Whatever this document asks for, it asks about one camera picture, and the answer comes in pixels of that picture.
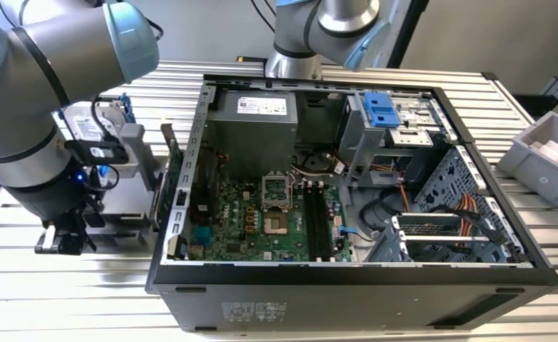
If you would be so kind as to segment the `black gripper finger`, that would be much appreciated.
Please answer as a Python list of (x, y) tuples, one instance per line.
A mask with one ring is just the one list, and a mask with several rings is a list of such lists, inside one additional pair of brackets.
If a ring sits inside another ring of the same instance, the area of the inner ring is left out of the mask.
[(56, 228), (49, 225), (36, 242), (34, 253), (53, 253), (54, 235)]
[(80, 255), (84, 249), (84, 237), (77, 232), (65, 232), (60, 235), (57, 253), (64, 255)]

